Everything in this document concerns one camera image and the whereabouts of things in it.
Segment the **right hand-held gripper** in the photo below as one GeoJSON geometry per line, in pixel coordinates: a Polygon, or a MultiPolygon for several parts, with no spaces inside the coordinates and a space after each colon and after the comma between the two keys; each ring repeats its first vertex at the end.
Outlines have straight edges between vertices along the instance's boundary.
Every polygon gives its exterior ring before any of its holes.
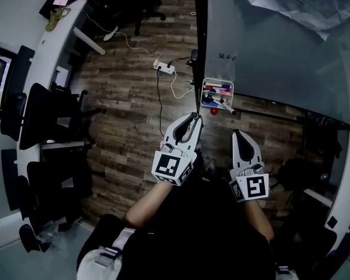
{"type": "Polygon", "coordinates": [[[238,203],[268,197],[269,174],[261,160],[258,143],[247,133],[234,129],[229,185],[238,203]]]}

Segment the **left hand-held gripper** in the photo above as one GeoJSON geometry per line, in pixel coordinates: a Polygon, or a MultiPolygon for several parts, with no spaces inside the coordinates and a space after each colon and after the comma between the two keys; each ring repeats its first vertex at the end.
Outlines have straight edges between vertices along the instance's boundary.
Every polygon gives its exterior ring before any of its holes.
{"type": "Polygon", "coordinates": [[[173,121],[155,152],[151,173],[157,181],[181,186],[194,168],[197,146],[203,128],[202,117],[194,120],[191,113],[173,121]]]}

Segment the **person's left forearm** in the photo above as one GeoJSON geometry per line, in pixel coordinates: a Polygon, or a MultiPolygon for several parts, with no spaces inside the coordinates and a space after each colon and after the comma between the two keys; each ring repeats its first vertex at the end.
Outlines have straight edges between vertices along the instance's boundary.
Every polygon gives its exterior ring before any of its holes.
{"type": "Polygon", "coordinates": [[[134,229],[145,226],[157,213],[172,189],[173,186],[171,184],[165,182],[156,183],[125,213],[123,217],[124,223],[134,229]]]}

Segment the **person's right forearm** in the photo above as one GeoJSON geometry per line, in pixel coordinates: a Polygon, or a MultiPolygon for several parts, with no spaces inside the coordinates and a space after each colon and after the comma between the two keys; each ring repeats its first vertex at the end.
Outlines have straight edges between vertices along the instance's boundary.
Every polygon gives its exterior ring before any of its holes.
{"type": "Polygon", "coordinates": [[[245,201],[243,208],[249,224],[261,233],[267,241],[272,241],[274,239],[274,230],[258,201],[245,201]]]}

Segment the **white marker tray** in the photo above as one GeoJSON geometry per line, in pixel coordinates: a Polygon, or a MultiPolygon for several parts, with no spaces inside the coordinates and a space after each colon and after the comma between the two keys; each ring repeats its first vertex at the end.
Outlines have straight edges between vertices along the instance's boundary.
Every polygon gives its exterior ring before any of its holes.
{"type": "Polygon", "coordinates": [[[202,101],[202,96],[203,95],[210,95],[212,96],[214,99],[216,100],[220,100],[220,99],[223,99],[225,100],[229,106],[232,107],[232,102],[233,102],[233,95],[234,95],[234,84],[233,82],[231,81],[226,81],[226,80],[223,80],[223,79],[212,79],[212,78],[205,78],[203,81],[202,81],[202,89],[201,89],[201,98],[200,98],[200,102],[201,102],[201,106],[202,107],[208,107],[208,108],[213,108],[213,107],[216,107],[218,109],[223,109],[223,110],[226,110],[225,108],[223,107],[220,107],[220,106],[217,106],[215,104],[208,104],[208,103],[204,103],[202,101]],[[227,95],[222,95],[222,94],[217,94],[217,93],[211,93],[209,90],[210,89],[205,89],[204,88],[204,84],[205,83],[221,83],[221,84],[229,84],[231,85],[231,88],[230,89],[225,89],[225,90],[229,90],[230,91],[230,95],[227,96],[227,95]]]}

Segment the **black backpack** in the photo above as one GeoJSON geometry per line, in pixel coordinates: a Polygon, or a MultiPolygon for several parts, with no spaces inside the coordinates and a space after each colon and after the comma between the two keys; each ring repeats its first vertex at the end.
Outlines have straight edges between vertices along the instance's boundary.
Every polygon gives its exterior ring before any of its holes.
{"type": "Polygon", "coordinates": [[[288,160],[275,176],[285,191],[302,192],[317,185],[326,185],[330,173],[323,167],[307,159],[288,160]]]}

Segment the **white power strip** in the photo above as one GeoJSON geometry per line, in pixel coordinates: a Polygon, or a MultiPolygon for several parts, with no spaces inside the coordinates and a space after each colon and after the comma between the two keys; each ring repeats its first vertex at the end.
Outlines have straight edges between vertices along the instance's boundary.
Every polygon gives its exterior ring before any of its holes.
{"type": "Polygon", "coordinates": [[[161,62],[158,59],[155,59],[153,68],[168,75],[172,75],[175,72],[175,67],[173,65],[161,62]]]}

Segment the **dark garment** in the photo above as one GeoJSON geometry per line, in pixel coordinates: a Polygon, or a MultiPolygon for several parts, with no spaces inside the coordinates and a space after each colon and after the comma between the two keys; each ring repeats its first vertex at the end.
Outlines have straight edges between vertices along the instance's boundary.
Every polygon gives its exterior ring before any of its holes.
{"type": "Polygon", "coordinates": [[[338,130],[341,123],[332,118],[307,111],[303,118],[302,139],[304,147],[309,147],[319,155],[340,156],[342,146],[338,142],[338,130]]]}

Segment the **person's black shirt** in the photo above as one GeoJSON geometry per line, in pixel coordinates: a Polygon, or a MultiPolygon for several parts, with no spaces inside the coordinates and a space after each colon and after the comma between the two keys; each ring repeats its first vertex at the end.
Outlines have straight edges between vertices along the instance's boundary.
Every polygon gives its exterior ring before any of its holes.
{"type": "Polygon", "coordinates": [[[270,242],[247,221],[226,181],[173,185],[124,247],[118,280],[275,280],[270,242]]]}

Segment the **white side desk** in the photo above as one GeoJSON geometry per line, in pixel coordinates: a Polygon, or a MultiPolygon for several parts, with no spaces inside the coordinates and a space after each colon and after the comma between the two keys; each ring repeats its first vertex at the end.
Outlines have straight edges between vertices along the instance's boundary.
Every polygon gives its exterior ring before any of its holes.
{"type": "Polygon", "coordinates": [[[304,192],[330,208],[324,226],[336,234],[335,243],[330,248],[336,250],[350,227],[350,133],[344,171],[335,199],[331,201],[311,189],[304,192]]]}

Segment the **black office chair with headrest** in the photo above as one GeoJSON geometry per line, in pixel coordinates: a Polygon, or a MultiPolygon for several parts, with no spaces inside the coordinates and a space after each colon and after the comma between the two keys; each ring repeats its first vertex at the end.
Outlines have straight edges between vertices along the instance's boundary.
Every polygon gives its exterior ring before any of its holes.
{"type": "Polygon", "coordinates": [[[130,22],[135,23],[134,35],[140,35],[141,24],[144,19],[159,18],[166,20],[166,15],[158,11],[161,0],[117,0],[117,17],[114,24],[121,27],[130,22]]]}

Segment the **black mesh office chair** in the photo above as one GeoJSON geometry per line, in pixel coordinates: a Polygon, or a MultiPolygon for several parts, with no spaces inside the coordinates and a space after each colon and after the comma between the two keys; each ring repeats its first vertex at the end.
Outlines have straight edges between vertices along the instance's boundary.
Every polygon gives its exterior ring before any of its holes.
{"type": "Polygon", "coordinates": [[[47,140],[63,144],[83,138],[92,145],[95,140],[83,120],[105,113],[106,109],[82,111],[83,98],[87,93],[87,90],[83,90],[81,94],[73,94],[56,83],[50,90],[34,83],[29,94],[12,93],[3,104],[1,134],[18,142],[21,150],[47,140]]]}
{"type": "Polygon", "coordinates": [[[79,221],[82,218],[82,215],[79,213],[75,215],[61,214],[58,216],[50,213],[43,213],[40,211],[30,212],[21,210],[20,214],[22,216],[22,221],[25,221],[25,219],[29,220],[29,223],[23,224],[19,229],[20,241],[28,253],[31,251],[42,251],[45,253],[51,247],[51,245],[55,243],[56,239],[60,236],[61,233],[67,232],[75,222],[79,221]],[[59,235],[52,244],[41,244],[37,240],[36,235],[49,221],[55,221],[58,223],[59,235]]]}
{"type": "Polygon", "coordinates": [[[71,225],[83,216],[82,199],[92,194],[92,171],[84,161],[30,162],[15,181],[22,218],[41,228],[62,218],[71,225]]]}

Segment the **long white curved desk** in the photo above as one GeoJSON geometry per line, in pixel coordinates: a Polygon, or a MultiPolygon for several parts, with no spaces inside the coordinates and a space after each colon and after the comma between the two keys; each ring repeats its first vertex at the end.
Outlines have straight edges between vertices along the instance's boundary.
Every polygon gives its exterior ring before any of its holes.
{"type": "Polygon", "coordinates": [[[100,55],[105,55],[106,51],[97,43],[77,28],[76,23],[82,14],[87,15],[85,10],[86,0],[77,0],[71,3],[68,8],[71,10],[56,25],[53,31],[47,31],[43,34],[38,45],[29,72],[24,84],[23,93],[26,94],[26,104],[24,108],[24,124],[21,126],[20,133],[27,131],[27,122],[33,119],[34,115],[41,115],[37,120],[44,122],[47,117],[43,111],[45,100],[37,94],[33,88],[50,90],[52,78],[61,54],[71,35],[74,35],[84,41],[89,47],[100,55]]]}

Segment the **clear plastic bottle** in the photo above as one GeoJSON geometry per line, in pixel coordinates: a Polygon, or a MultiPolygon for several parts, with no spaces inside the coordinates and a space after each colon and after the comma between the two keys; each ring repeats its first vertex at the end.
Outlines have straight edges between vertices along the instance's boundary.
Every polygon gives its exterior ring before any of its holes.
{"type": "Polygon", "coordinates": [[[58,223],[55,221],[49,221],[43,226],[36,237],[41,244],[52,244],[58,235],[58,223]]]}

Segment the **olive green bag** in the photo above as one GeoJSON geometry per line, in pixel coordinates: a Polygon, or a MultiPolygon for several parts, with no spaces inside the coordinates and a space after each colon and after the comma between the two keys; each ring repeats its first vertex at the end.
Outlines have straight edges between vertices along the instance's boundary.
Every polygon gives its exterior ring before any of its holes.
{"type": "Polygon", "coordinates": [[[55,29],[55,27],[57,26],[58,22],[61,19],[63,19],[64,17],[66,17],[70,11],[71,11],[71,8],[53,9],[50,12],[50,18],[49,18],[47,25],[45,26],[45,30],[47,32],[53,31],[55,29]]]}

